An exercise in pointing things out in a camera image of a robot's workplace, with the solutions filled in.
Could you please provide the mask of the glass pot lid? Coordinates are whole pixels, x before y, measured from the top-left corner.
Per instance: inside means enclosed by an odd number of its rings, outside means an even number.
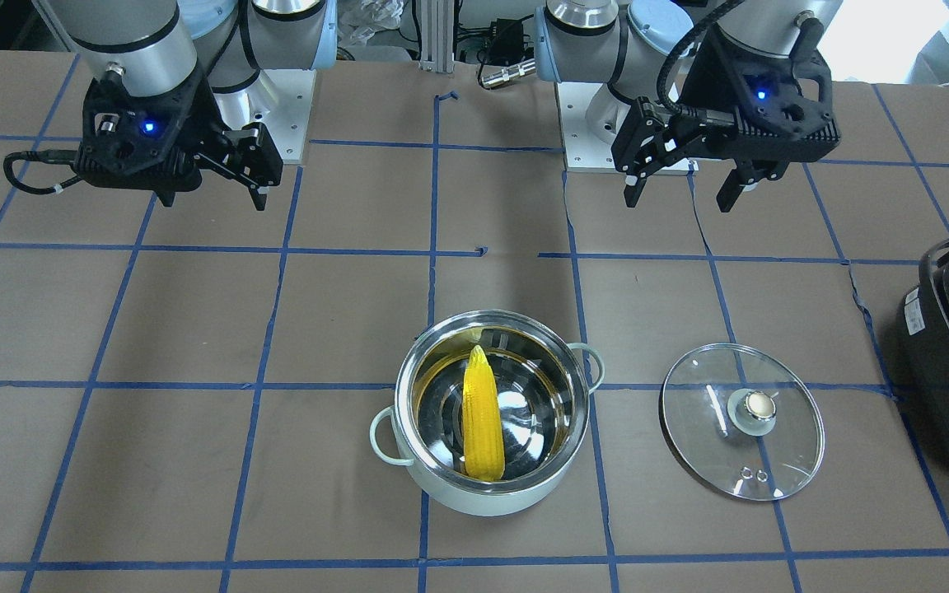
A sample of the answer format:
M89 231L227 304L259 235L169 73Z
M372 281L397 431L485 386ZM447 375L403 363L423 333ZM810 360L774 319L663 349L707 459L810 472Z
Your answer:
M776 357L711 343L674 361L659 413L675 458L705 487L746 502L779 502L807 487L825 457L813 394Z

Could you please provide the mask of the yellow toy corn cob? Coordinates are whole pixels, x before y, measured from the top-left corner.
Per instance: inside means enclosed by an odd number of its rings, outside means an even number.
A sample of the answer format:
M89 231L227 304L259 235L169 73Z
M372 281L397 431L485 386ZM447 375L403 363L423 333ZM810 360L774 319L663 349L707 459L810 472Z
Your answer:
M489 358L479 345L471 349L465 368L460 415L464 473L479 481L500 480L505 455L496 378Z

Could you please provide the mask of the white steel cooking pot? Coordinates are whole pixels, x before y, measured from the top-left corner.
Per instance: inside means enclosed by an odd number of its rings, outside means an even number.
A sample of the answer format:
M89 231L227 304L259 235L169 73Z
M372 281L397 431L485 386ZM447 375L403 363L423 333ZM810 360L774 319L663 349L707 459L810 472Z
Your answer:
M502 309L453 315L414 339L372 451L432 499L505 516L558 487L590 425L605 365L587 343Z

